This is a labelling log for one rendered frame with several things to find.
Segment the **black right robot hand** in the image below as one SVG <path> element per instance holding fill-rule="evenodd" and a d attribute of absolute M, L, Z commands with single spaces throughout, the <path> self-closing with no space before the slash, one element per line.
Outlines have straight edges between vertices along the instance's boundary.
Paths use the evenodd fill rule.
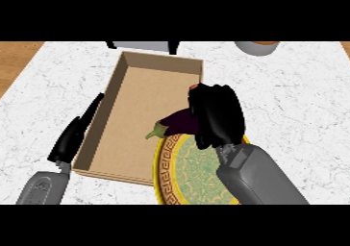
<path fill-rule="evenodd" d="M 227 144 L 241 144 L 246 132 L 245 116 L 235 90 L 230 86 L 199 84 L 190 90 L 192 117 L 198 119 L 195 134 L 201 150 Z"/>

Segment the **yellow green patterned plate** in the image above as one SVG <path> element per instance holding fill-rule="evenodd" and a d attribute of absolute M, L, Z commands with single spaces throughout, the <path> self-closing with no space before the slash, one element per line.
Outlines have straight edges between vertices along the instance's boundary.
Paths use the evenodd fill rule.
<path fill-rule="evenodd" d="M 174 135 L 158 142 L 153 181 L 164 205 L 239 205 L 217 176 L 217 150 L 199 150 L 193 135 Z"/>

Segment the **grey black appliance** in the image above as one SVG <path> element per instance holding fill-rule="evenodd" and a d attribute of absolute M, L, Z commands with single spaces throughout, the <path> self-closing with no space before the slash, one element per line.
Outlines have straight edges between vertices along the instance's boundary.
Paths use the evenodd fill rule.
<path fill-rule="evenodd" d="M 134 48 L 167 52 L 169 55 L 177 54 L 178 41 L 107 41 L 107 47 L 112 49 Z"/>

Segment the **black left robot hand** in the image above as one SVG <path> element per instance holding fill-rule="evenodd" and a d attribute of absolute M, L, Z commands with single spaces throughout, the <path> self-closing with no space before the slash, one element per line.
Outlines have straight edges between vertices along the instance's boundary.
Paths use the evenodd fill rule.
<path fill-rule="evenodd" d="M 85 114 L 78 116 L 67 125 L 50 153 L 48 161 L 72 162 L 84 143 L 85 132 L 103 98 L 104 94 L 100 93 L 88 106 Z"/>

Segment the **cardboard box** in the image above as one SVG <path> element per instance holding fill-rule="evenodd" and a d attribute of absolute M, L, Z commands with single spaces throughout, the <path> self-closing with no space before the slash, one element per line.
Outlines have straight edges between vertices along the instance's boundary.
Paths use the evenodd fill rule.
<path fill-rule="evenodd" d="M 124 52 L 88 127 L 73 170 L 101 179 L 153 183 L 156 122 L 189 106 L 204 61 Z"/>

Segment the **grey round pot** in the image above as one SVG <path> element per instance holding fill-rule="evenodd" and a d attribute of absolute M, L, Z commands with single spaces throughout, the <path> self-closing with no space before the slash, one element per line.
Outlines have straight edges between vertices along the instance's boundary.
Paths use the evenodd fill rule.
<path fill-rule="evenodd" d="M 257 57 L 263 57 L 270 55 L 278 46 L 279 42 L 272 41 L 270 43 L 258 43 L 254 41 L 236 41 L 235 42 L 238 48 L 248 54 Z"/>

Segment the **purple eggplant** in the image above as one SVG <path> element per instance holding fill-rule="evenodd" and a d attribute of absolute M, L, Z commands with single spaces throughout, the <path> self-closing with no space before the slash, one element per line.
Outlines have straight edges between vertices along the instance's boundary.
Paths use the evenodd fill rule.
<path fill-rule="evenodd" d="M 158 121 L 155 129 L 147 134 L 146 138 L 153 136 L 167 138 L 177 134 L 196 135 L 198 132 L 198 118 L 192 116 L 192 111 L 189 109 L 183 109 Z"/>

